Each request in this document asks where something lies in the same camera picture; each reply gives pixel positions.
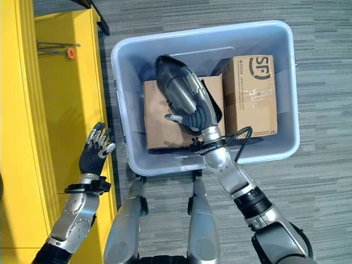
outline yellow shelf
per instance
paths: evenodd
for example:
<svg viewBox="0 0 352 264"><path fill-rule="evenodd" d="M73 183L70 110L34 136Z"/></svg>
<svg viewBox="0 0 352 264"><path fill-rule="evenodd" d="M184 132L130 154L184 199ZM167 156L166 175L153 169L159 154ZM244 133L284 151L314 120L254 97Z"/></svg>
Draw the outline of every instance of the yellow shelf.
<svg viewBox="0 0 352 264"><path fill-rule="evenodd" d="M106 122L94 9L34 18L31 1L3 0L2 263L30 263L80 176L78 159L97 121ZM76 58L37 55L36 40L79 43ZM109 158L102 175L113 184ZM97 221L70 263L102 263L116 215L114 188L100 196Z"/></svg>

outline robotic arm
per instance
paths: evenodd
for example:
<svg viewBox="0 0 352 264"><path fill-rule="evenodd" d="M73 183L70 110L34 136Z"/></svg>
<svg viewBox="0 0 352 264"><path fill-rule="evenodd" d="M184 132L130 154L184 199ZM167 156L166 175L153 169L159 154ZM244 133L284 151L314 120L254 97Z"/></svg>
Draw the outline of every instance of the robotic arm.
<svg viewBox="0 0 352 264"><path fill-rule="evenodd" d="M102 135L104 123L97 123L89 134L79 160L81 178L65 189L69 196L44 246L33 264L65 264L87 237L96 218L99 196L110 190L106 177L100 176L106 157L115 149L107 143L110 129Z"/></svg>
<svg viewBox="0 0 352 264"><path fill-rule="evenodd" d="M166 119L185 125L193 135L202 135L191 149L203 156L226 193L234 200L249 228L255 232L252 244L263 264L314 264L308 238L292 225L270 202L244 167L237 163L244 144L251 135L245 128L230 140L247 131L246 140L236 157L226 145L229 140L220 134L214 110L204 84L184 63L170 56L156 61L157 84L174 114Z"/></svg>

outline printed logo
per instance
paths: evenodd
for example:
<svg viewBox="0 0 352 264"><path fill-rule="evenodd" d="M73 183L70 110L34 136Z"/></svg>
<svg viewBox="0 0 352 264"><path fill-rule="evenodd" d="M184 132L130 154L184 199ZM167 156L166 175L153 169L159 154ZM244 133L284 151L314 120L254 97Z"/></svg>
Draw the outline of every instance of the printed logo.
<svg viewBox="0 0 352 264"><path fill-rule="evenodd" d="M249 71L251 75L258 80L266 80L270 78L269 70L269 58L262 57L256 58L254 63L254 58L249 59Z"/></svg>

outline cardboard box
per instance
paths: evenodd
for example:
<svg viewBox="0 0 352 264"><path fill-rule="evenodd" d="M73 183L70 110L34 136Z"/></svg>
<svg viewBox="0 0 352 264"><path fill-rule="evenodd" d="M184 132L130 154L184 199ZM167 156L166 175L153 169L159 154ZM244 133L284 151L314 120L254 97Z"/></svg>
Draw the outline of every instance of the cardboard box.
<svg viewBox="0 0 352 264"><path fill-rule="evenodd" d="M224 104L222 77L201 77L209 92L222 110L223 117L219 122L221 134L225 134ZM160 92L156 81L144 82L144 122L147 136L147 149L160 149L166 147L184 147L192 144L192 138L182 125L166 120L166 114L173 112L167 105L166 99Z"/></svg>
<svg viewBox="0 0 352 264"><path fill-rule="evenodd" d="M272 55L238 56L221 70L226 133L252 126L252 136L277 133L274 61Z"/></svg>

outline light blue plastic bin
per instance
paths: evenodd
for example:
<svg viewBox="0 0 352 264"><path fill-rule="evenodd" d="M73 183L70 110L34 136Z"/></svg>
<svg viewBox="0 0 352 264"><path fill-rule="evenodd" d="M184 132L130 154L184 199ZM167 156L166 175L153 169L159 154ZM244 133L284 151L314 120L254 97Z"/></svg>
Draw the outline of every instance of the light blue plastic bin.
<svg viewBox="0 0 352 264"><path fill-rule="evenodd" d="M153 64L159 55L180 59L198 76L216 73L239 55L274 56L278 134L248 145L240 163L281 160L299 146L293 36L281 21L261 21L205 29L132 37L118 42L111 54L116 93L131 169L140 175L204 169L202 157L186 149L147 150L143 82L155 80Z"/></svg>

